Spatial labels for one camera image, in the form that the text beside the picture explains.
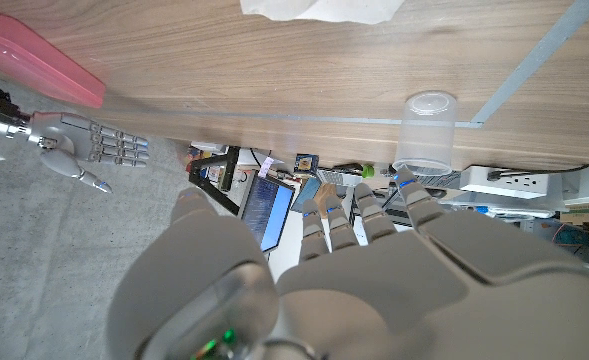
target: robotic hand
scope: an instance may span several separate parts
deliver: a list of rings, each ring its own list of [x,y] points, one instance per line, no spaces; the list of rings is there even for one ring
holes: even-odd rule
[[[41,161],[59,174],[111,193],[111,187],[78,165],[78,160],[104,164],[145,167],[147,140],[102,126],[69,113],[40,113],[31,116],[12,104],[10,94],[0,90],[0,136],[33,143],[45,151]]]
[[[446,213],[407,169],[394,180],[413,230],[396,232],[360,184],[369,245],[329,198],[328,246],[306,202],[299,264],[276,284],[241,221],[181,193],[116,291],[112,358],[589,359],[580,261],[501,221]]]

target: electrical outlet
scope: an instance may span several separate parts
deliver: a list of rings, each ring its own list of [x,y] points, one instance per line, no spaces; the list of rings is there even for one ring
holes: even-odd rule
[[[461,173],[461,190],[486,194],[534,199],[547,195],[549,175],[520,175],[503,177],[496,181],[487,180],[487,175],[500,168],[470,166]]]

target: computer monitor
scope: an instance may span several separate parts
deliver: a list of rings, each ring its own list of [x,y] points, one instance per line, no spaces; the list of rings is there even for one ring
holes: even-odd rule
[[[250,228],[263,252],[278,246],[294,197],[294,188],[253,171],[241,202],[238,217]]]

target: green object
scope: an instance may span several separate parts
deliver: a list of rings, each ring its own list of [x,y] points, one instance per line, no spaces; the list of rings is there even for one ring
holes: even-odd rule
[[[363,172],[361,173],[363,179],[374,177],[374,167],[372,165],[363,165]]]
[[[205,348],[203,349],[205,353],[208,353],[216,346],[216,340],[210,340],[207,344],[205,344]]]
[[[234,329],[229,329],[223,334],[223,342],[226,344],[232,344],[236,341],[236,334],[234,334]]]

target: metal frame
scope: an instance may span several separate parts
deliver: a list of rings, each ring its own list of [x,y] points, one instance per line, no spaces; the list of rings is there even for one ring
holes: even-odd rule
[[[230,146],[225,155],[216,155],[206,159],[194,160],[190,163],[189,182],[201,188],[207,195],[221,204],[225,209],[238,215],[239,206],[236,205],[230,198],[227,197],[221,190],[217,189],[210,183],[207,177],[201,176],[201,170],[211,166],[225,165],[225,173],[221,180],[221,189],[229,191],[232,188],[232,178],[234,177],[234,169],[238,162],[238,154],[241,148],[238,146]]]

